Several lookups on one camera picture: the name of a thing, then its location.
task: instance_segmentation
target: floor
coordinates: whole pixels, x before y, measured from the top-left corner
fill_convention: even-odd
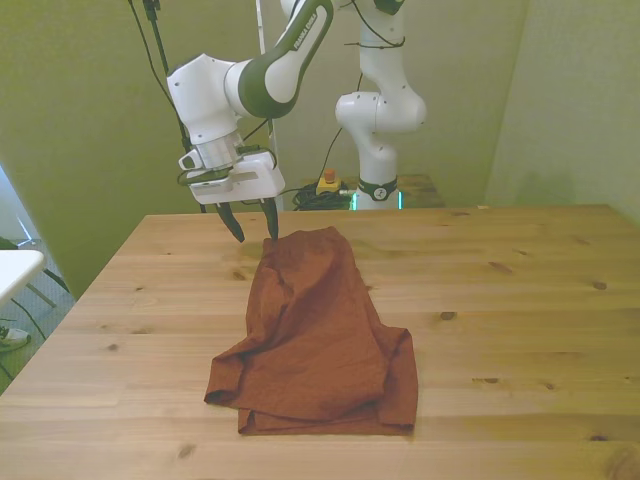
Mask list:
[[[60,274],[42,242],[37,241],[35,243],[27,243],[23,245],[21,249],[41,251],[47,258],[47,268],[58,275]],[[16,295],[14,300],[18,301],[29,311],[31,316],[33,316],[44,332],[45,336],[48,337],[60,324],[67,313],[69,313],[69,310],[71,310],[71,307],[73,307],[75,302],[71,295],[60,288],[57,283],[51,280],[44,273],[38,274],[31,283],[48,298],[53,300],[53,302],[57,304],[57,307],[51,308],[28,289],[24,289]],[[31,323],[27,315],[14,303],[8,303],[7,305],[0,307],[0,322],[3,325],[20,328],[31,334],[31,342],[29,345],[14,352],[0,354],[0,363],[13,377],[15,377],[43,345],[44,339],[33,326],[33,323]],[[10,383],[11,380],[5,375],[2,369],[0,369],[0,395],[2,395]]]

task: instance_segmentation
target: green wall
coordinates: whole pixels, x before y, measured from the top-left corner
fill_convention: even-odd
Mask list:
[[[531,1],[486,201],[640,222],[638,0]]]
[[[162,7],[170,63],[259,52],[254,0]],[[198,211],[175,117],[125,0],[3,1],[0,32],[0,162],[79,296],[145,215]]]

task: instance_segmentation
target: black cable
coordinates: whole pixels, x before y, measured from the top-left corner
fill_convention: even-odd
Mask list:
[[[340,190],[347,190],[346,183],[340,184]],[[293,197],[294,211],[342,210],[349,207],[351,197],[340,195],[340,192],[316,193],[317,184],[306,185]]]
[[[144,34],[144,30],[142,29],[142,24],[140,23],[140,18],[138,17],[138,12],[136,12],[136,7],[133,5],[133,0],[129,0],[129,6],[131,7],[131,11],[133,12],[133,17],[136,20],[136,25],[138,25],[138,31],[140,32],[140,37],[142,38],[142,43],[144,44],[144,50],[147,53],[147,59],[149,60],[149,66],[151,67],[151,73],[153,73],[153,77],[156,79],[156,82],[158,83],[158,86],[160,87],[160,90],[162,90],[162,93],[164,94],[164,96],[166,97],[167,101],[169,102],[169,104],[171,105],[171,108],[173,109],[174,112],[176,112],[176,115],[178,114],[175,105],[173,104],[173,102],[171,101],[171,97],[169,96],[169,93],[167,93],[167,91],[165,90],[164,86],[162,85],[162,82],[160,81],[160,77],[158,77],[158,74],[156,73],[156,69],[153,65],[153,58],[151,58],[151,51],[149,50],[149,44],[147,43],[147,37]]]
[[[364,74],[360,74],[360,79],[358,80],[358,87],[356,88],[356,91],[360,90],[360,87],[362,86],[362,80],[364,79]],[[329,157],[331,156],[331,151],[333,150],[334,145],[336,144],[336,142],[338,141],[338,137],[340,137],[340,134],[342,133],[343,129],[341,128],[340,130],[338,130],[338,133],[336,133],[336,136],[333,138],[333,141],[331,142],[331,145],[329,146],[329,151],[327,152],[327,156],[324,159],[324,165],[322,165],[322,170],[320,171],[320,176],[318,177],[318,181],[316,182],[316,185],[318,184],[318,182],[320,182],[320,179],[322,179],[322,174],[324,173],[324,169],[327,168],[327,164],[329,163]]]
[[[36,330],[38,330],[38,332],[40,333],[40,335],[42,335],[42,338],[44,340],[47,339],[47,337],[45,336],[44,332],[42,331],[42,329],[40,328],[40,326],[38,325],[38,323],[36,322],[35,318],[33,318],[31,316],[31,314],[29,313],[29,310],[27,310],[26,308],[24,308],[20,303],[16,302],[13,298],[11,299],[11,301],[13,303],[15,303],[24,313],[27,314],[27,317],[29,317],[29,320],[31,320],[31,323],[33,323],[33,325],[36,327]]]
[[[329,157],[331,156],[331,150],[333,150],[333,146],[338,141],[338,137],[340,137],[340,134],[342,133],[342,130],[344,130],[344,129],[341,128],[340,130],[338,130],[338,133],[336,133],[336,136],[333,137],[333,141],[331,142],[331,145],[329,146],[329,150],[327,151],[327,156],[324,159],[324,164],[322,165],[322,170],[320,170],[320,175],[318,176],[318,180],[315,183],[316,186],[318,185],[318,183],[322,179],[322,175],[324,174],[324,170],[325,170],[325,168],[327,168],[327,163],[329,163]]]
[[[2,363],[0,363],[0,370],[2,370],[4,372],[4,374],[9,377],[9,381],[13,382],[15,380],[15,378],[13,377],[13,375],[11,375],[9,373],[9,370],[7,370],[4,365],[2,365]]]
[[[364,18],[364,15],[363,15],[363,14],[362,14],[362,12],[360,11],[360,7],[358,7],[358,4],[356,3],[356,0],[351,0],[351,2],[350,2],[350,3],[348,3],[348,4],[347,4],[347,5],[345,5],[345,6],[349,6],[349,5],[353,5],[353,6],[354,6],[354,8],[356,9],[356,12],[358,12],[358,16],[360,17],[360,20],[362,20],[362,23],[364,23],[364,24],[365,24],[365,26],[366,26],[366,27],[371,31],[371,33],[373,33],[376,37],[378,37],[380,40],[382,40],[384,43],[386,43],[386,44],[388,45],[388,47],[382,47],[382,46],[376,47],[376,46],[370,46],[370,45],[362,45],[360,42],[355,42],[355,43],[345,43],[345,45],[349,45],[349,46],[354,45],[354,46],[358,46],[358,47],[360,47],[360,48],[377,48],[377,49],[380,49],[380,50],[384,50],[384,49],[387,49],[387,48],[401,48],[401,47],[404,47],[404,44],[405,44],[405,43],[406,43],[406,41],[407,41],[407,38],[406,38],[406,37],[404,37],[404,38],[402,39],[402,42],[400,42],[400,43],[393,43],[393,42],[390,42],[389,40],[387,40],[386,38],[384,38],[382,35],[380,35],[380,34],[379,34],[379,33],[378,33],[378,32],[377,32],[377,31],[376,31],[376,30],[375,30],[375,29],[374,29],[374,28],[369,24],[369,22],[367,22],[367,19],[366,19],[366,18]]]
[[[260,125],[258,125],[256,128],[254,128],[251,133],[249,133],[246,137],[244,137],[242,139],[243,142],[246,142],[247,140],[249,140],[251,137],[253,137],[258,130],[260,130],[262,127],[264,127],[267,123],[269,123],[269,119],[267,118],[264,122],[262,122]]]
[[[153,78],[156,79],[156,83],[160,87],[160,90],[162,90],[162,93],[164,94],[165,98],[169,102],[169,105],[171,105],[171,109],[175,112],[176,117],[178,118],[178,125],[180,127],[180,134],[182,136],[182,147],[184,148],[184,151],[186,153],[189,153],[189,151],[191,150],[191,142],[189,140],[189,136],[187,135],[185,126],[182,123],[182,120],[180,119],[180,115],[178,114],[178,110],[176,110],[176,106],[173,104],[173,101],[171,100],[169,93],[164,88],[164,85],[162,84],[162,81],[160,80],[160,77],[156,72],[156,68],[153,65],[153,58],[151,57],[151,50],[149,49],[149,43],[147,42],[147,37],[144,34],[144,30],[142,29],[142,24],[140,23],[140,17],[138,17],[138,12],[136,11],[136,7],[133,4],[133,0],[128,0],[128,2],[129,2],[129,7],[131,7],[131,12],[133,13],[133,18],[135,19],[136,25],[138,26],[138,32],[140,33],[140,38],[142,39],[142,44],[144,45],[144,51],[147,54],[147,60],[149,61],[149,67],[151,68],[151,73],[153,74]],[[151,22],[151,26],[153,28],[153,34],[155,35],[156,42],[158,44],[158,50],[160,51],[160,59],[162,60],[162,66],[164,68],[165,74],[167,74],[169,71],[169,65],[167,64],[167,57],[164,53],[164,48],[162,46],[162,39],[160,38],[160,31],[158,30],[158,25],[156,24],[155,19],[153,19],[151,16],[148,15],[148,12],[147,12],[147,17]],[[198,205],[200,206],[200,213],[207,213],[206,206],[201,204],[198,204]]]

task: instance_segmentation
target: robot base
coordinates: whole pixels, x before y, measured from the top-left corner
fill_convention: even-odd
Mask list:
[[[371,198],[370,195],[358,189],[353,196],[352,210],[402,210],[402,192],[396,190],[388,199],[378,202]]]

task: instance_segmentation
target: brown cloth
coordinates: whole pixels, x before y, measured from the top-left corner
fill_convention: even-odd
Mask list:
[[[247,338],[213,359],[205,401],[243,434],[410,435],[418,379],[409,332],[384,326],[335,228],[265,240]]]

